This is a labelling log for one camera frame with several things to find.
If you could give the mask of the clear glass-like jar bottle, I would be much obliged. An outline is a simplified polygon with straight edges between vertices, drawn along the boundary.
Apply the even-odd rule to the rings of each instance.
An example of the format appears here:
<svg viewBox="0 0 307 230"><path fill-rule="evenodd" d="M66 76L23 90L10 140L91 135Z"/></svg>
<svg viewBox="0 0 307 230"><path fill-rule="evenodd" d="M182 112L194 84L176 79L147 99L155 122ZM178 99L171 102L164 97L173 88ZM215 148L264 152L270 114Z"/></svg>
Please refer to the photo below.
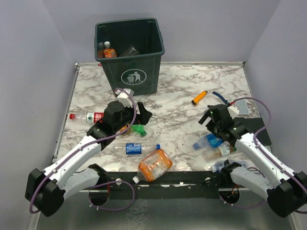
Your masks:
<svg viewBox="0 0 307 230"><path fill-rule="evenodd" d="M125 51L123 51L119 56L120 57L130 57L139 55L140 51L134 45L130 45Z"/></svg>

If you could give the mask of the small orange tea bottle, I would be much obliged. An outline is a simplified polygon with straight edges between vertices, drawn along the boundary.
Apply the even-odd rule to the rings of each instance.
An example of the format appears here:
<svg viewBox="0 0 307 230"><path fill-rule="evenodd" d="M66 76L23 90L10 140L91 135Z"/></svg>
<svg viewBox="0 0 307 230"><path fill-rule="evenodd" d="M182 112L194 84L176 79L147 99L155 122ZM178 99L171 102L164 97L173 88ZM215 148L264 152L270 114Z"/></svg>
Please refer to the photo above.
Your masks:
<svg viewBox="0 0 307 230"><path fill-rule="evenodd" d="M131 133L131 131L132 131L132 129L129 128L129 125L126 125L126 126L122 127L122 128L118 131L118 133L123 132L122 135L129 135L129 134Z"/></svg>

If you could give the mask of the red cap water bottle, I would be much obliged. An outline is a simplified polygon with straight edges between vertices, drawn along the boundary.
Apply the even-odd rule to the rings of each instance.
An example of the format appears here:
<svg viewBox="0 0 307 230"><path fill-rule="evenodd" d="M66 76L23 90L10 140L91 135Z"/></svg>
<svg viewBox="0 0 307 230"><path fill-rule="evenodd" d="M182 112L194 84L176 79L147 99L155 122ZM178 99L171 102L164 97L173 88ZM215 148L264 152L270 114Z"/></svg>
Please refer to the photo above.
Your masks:
<svg viewBox="0 0 307 230"><path fill-rule="evenodd" d="M95 124L103 118L103 112L70 113L69 120L82 124Z"/></svg>

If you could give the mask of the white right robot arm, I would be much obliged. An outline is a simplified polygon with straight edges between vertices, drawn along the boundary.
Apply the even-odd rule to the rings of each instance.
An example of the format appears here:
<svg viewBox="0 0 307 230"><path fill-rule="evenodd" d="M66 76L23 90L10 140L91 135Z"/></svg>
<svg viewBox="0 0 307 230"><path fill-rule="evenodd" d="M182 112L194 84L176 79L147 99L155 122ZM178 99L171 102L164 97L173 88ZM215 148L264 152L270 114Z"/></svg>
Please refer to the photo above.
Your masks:
<svg viewBox="0 0 307 230"><path fill-rule="evenodd" d="M241 122L236 122L225 104L210 105L199 120L206 119L207 129L216 137L228 142L244 153L264 174L250 172L237 163L222 168L221 184L232 187L241 185L267 201L271 210L285 218L307 203L307 175L296 173L278 160Z"/></svg>

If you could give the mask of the green plastic bottle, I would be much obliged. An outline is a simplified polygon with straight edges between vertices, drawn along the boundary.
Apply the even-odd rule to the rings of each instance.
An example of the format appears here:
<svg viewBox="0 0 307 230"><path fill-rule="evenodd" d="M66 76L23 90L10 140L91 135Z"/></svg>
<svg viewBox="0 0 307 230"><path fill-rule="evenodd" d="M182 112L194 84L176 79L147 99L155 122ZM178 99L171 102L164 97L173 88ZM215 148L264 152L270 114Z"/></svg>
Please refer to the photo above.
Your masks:
<svg viewBox="0 0 307 230"><path fill-rule="evenodd" d="M147 135L147 132L144 129L144 125L132 125L132 131L139 133L142 137Z"/></svg>

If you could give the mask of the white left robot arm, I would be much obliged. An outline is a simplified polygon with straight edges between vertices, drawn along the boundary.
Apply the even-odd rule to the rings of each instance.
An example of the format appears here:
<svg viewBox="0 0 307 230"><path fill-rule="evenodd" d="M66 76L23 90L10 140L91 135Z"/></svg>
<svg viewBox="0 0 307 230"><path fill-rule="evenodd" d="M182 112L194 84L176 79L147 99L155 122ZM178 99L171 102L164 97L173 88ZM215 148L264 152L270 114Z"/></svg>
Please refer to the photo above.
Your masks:
<svg viewBox="0 0 307 230"><path fill-rule="evenodd" d="M69 153L44 170L35 168L29 173L25 198L30 202L30 213L41 212L50 217L71 195L87 187L103 188L106 177L99 170L91 166L79 175L75 174L76 170L121 135L120 129L125 125L146 125L152 115L141 102L131 106L124 106L119 101L110 102L103 117Z"/></svg>

